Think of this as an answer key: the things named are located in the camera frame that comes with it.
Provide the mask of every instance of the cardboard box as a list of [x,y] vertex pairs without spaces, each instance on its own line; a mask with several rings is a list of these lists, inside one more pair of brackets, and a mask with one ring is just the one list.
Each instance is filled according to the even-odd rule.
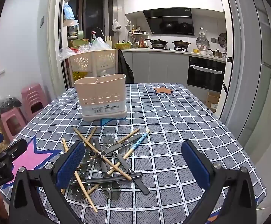
[[208,92],[206,106],[213,112],[216,112],[220,93]]

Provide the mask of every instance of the tablecloth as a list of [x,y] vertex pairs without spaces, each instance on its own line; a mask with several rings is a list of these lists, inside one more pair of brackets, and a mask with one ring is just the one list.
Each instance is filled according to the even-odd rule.
[[[65,198],[84,223],[173,224],[184,221],[204,193],[181,155],[181,143],[188,139],[211,162],[219,162],[229,169],[245,166],[257,203],[266,196],[266,188],[244,149],[214,113],[182,84],[127,84],[126,106],[127,120],[111,121],[99,127],[98,120],[82,120],[76,89],[70,88],[47,105],[17,136],[29,141],[36,135],[38,150],[55,150],[63,149],[62,137],[69,146],[80,140],[72,127],[88,135],[98,126],[93,137],[100,142],[104,136],[120,139],[136,128],[140,128],[141,133],[151,130],[127,159],[134,171],[143,173],[142,181],[149,188],[149,195],[143,195],[134,182],[122,181],[120,198],[110,201],[98,188],[90,195],[98,209],[95,214],[87,200],[75,201],[67,190]],[[60,154],[50,161],[54,162]],[[114,156],[108,158],[117,162]],[[93,166],[88,176],[102,177],[100,167]],[[2,192],[10,198],[11,188]],[[222,206],[226,193],[224,189],[214,212]],[[42,189],[40,196],[49,217],[58,221]]]

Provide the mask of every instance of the orange star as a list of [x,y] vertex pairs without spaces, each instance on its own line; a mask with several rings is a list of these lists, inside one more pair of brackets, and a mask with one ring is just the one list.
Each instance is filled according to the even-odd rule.
[[162,87],[153,87],[152,89],[155,90],[154,94],[166,93],[166,94],[169,94],[169,95],[173,95],[172,92],[175,91],[175,90],[172,90],[172,89],[168,89],[165,86],[162,86]]

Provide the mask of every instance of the stacked stools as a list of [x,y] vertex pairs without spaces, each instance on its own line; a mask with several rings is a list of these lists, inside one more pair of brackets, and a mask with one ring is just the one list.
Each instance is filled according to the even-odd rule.
[[21,91],[27,121],[31,121],[46,105],[47,99],[39,83]]
[[[32,84],[22,89],[21,96],[28,122],[47,105],[47,99],[40,84]],[[19,108],[12,108],[1,114],[1,120],[10,141],[26,126],[26,120]]]

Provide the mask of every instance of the plastic basket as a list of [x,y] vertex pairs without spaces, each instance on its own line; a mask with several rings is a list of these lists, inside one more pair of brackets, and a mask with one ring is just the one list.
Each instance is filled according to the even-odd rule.
[[92,72],[97,77],[98,71],[117,67],[118,49],[89,51],[68,58],[71,71]]
[[116,49],[130,49],[131,43],[119,43],[115,44]]
[[125,75],[78,79],[74,84],[85,121],[127,116]]

